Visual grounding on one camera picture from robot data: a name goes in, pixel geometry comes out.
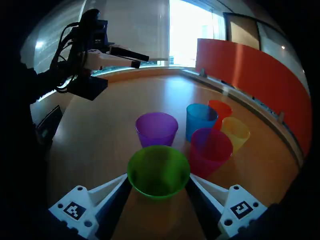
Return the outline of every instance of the orange cup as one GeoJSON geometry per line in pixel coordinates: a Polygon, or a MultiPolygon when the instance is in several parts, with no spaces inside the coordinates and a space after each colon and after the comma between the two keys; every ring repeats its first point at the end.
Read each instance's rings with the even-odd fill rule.
{"type": "Polygon", "coordinates": [[[213,129],[220,131],[222,126],[222,120],[226,117],[229,117],[232,114],[232,109],[231,107],[229,107],[229,105],[218,100],[209,100],[208,106],[213,108],[218,114],[218,119],[214,124],[213,129]]]}

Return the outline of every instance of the ceiling light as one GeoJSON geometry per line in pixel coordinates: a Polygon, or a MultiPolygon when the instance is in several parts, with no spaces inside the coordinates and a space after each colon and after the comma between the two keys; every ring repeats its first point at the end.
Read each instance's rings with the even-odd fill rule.
{"type": "Polygon", "coordinates": [[[37,42],[36,43],[36,49],[42,48],[44,42],[37,42]]]}

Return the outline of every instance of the cup rim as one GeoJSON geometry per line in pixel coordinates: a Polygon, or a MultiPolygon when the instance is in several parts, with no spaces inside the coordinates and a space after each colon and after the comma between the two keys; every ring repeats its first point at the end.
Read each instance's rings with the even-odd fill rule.
{"type": "MultiPolygon", "coordinates": [[[[220,132],[220,133],[222,133],[224,136],[226,136],[226,138],[228,138],[228,136],[224,133],[224,132],[221,132],[221,131],[219,131],[219,130],[216,130],[216,129],[213,129],[213,128],[199,128],[199,129],[197,129],[196,131],[194,131],[194,133],[192,134],[192,136],[191,136],[191,142],[190,142],[190,150],[191,150],[191,148],[198,154],[199,153],[199,151],[197,150],[197,148],[195,147],[195,146],[193,146],[192,145],[192,137],[193,137],[193,135],[197,132],[197,133],[199,133],[200,131],[204,131],[204,130],[210,130],[210,131],[216,131],[216,132],[220,132]]],[[[232,148],[232,150],[231,150],[231,154],[230,154],[230,156],[229,157],[231,157],[232,156],[232,153],[233,153],[233,145],[232,145],[232,142],[231,142],[231,140],[230,140],[230,138],[228,138],[229,139],[229,141],[230,141],[230,144],[231,144],[231,148],[232,148]]]]}
{"type": "Polygon", "coordinates": [[[222,105],[227,107],[226,112],[230,113],[230,115],[233,113],[232,108],[228,104],[223,102],[223,101],[220,101],[220,100],[217,100],[217,99],[211,99],[211,100],[208,100],[208,106],[209,106],[210,102],[219,102],[220,104],[222,104],[222,105]]]}
{"type": "Polygon", "coordinates": [[[235,136],[236,138],[239,138],[239,139],[248,139],[248,138],[250,138],[250,136],[251,136],[250,129],[249,129],[248,126],[247,126],[246,124],[244,124],[240,119],[237,119],[237,118],[235,118],[235,117],[226,117],[226,118],[224,118],[224,119],[222,120],[222,125],[223,125],[223,122],[224,122],[225,119],[226,119],[226,120],[228,120],[228,119],[236,120],[237,122],[239,122],[240,124],[242,124],[242,125],[247,129],[247,131],[248,131],[247,137],[245,137],[245,138],[240,138],[240,137],[238,137],[237,135],[232,134],[231,132],[230,132],[229,134],[231,134],[232,136],[235,136]]]}
{"type": "Polygon", "coordinates": [[[194,117],[194,118],[197,118],[197,119],[199,119],[199,120],[201,120],[201,121],[213,122],[213,121],[216,121],[216,120],[218,119],[218,117],[219,117],[217,111],[214,110],[213,108],[211,108],[211,109],[216,113],[215,119],[213,119],[213,120],[204,120],[204,119],[201,119],[201,118],[199,118],[198,116],[191,114],[190,111],[188,111],[188,108],[189,108],[190,106],[192,106],[192,105],[201,105],[201,106],[205,106],[205,107],[208,107],[208,108],[211,108],[211,107],[208,106],[208,105],[202,104],[202,103],[192,103],[192,104],[188,105],[188,106],[187,106],[187,109],[186,109],[186,110],[187,110],[187,114],[191,115],[191,116],[194,117]]]}
{"type": "Polygon", "coordinates": [[[144,136],[145,138],[150,138],[150,139],[163,139],[163,138],[167,138],[167,137],[170,137],[170,136],[172,136],[172,135],[175,135],[175,134],[177,133],[177,130],[179,129],[179,124],[178,124],[178,121],[176,120],[176,118],[175,118],[174,116],[172,116],[172,115],[170,115],[170,114],[167,114],[167,113],[165,113],[165,112],[148,112],[148,113],[143,114],[143,115],[141,115],[140,117],[137,118],[136,123],[135,123],[135,129],[136,129],[136,131],[137,131],[137,133],[138,133],[139,135],[144,136]],[[142,133],[137,129],[137,122],[138,122],[138,120],[139,120],[141,117],[146,116],[146,115],[149,115],[149,114],[155,114],[155,113],[168,115],[168,116],[172,117],[172,118],[175,120],[175,122],[176,122],[176,124],[177,124],[177,127],[176,127],[176,130],[174,131],[173,134],[169,134],[169,135],[164,136],[164,137],[161,137],[161,138],[151,138],[151,137],[148,137],[148,136],[142,134],[142,133]]]}
{"type": "Polygon", "coordinates": [[[132,180],[131,180],[131,176],[128,174],[128,166],[129,166],[129,163],[128,163],[128,165],[127,165],[128,180],[129,180],[130,184],[134,187],[134,189],[136,189],[138,192],[142,193],[143,195],[145,195],[145,196],[147,196],[147,197],[156,198],[156,199],[169,198],[169,197],[177,194],[177,193],[180,192],[183,188],[186,187],[186,184],[187,184],[187,182],[188,182],[188,180],[189,180],[189,178],[190,178],[190,173],[191,173],[189,161],[188,161],[188,159],[186,158],[186,156],[184,156],[184,154],[183,154],[182,152],[180,152],[180,151],[178,151],[178,150],[176,150],[176,149],[174,149],[174,148],[172,148],[172,147],[169,147],[169,146],[165,146],[165,145],[152,145],[152,146],[149,146],[149,147],[146,147],[146,148],[154,148],[154,147],[156,147],[156,148],[170,148],[171,150],[174,150],[175,152],[178,152],[179,154],[181,154],[181,155],[184,157],[184,159],[186,160],[186,162],[187,162],[187,164],[188,164],[188,166],[189,166],[189,177],[186,178],[185,182],[182,183],[182,186],[181,186],[178,190],[176,190],[175,192],[170,193],[170,194],[165,195],[165,196],[153,196],[153,195],[149,195],[149,194],[147,194],[147,193],[145,193],[145,192],[142,192],[142,191],[140,191],[140,190],[133,184],[133,182],[132,182],[132,180]]]}

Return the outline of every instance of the blue cup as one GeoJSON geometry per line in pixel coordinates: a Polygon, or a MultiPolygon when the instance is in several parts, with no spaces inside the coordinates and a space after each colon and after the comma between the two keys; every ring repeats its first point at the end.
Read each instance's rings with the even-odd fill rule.
{"type": "Polygon", "coordinates": [[[187,107],[186,139],[191,142],[192,134],[200,128],[212,128],[218,114],[208,105],[194,103],[187,107]]]}

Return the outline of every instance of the purple cup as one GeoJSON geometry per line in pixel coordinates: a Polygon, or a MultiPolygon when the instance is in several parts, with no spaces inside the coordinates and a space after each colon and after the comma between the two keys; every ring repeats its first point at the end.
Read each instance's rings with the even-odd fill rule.
{"type": "Polygon", "coordinates": [[[136,120],[136,131],[143,148],[152,145],[171,146],[177,130],[177,120],[163,112],[147,113],[136,120]]]}

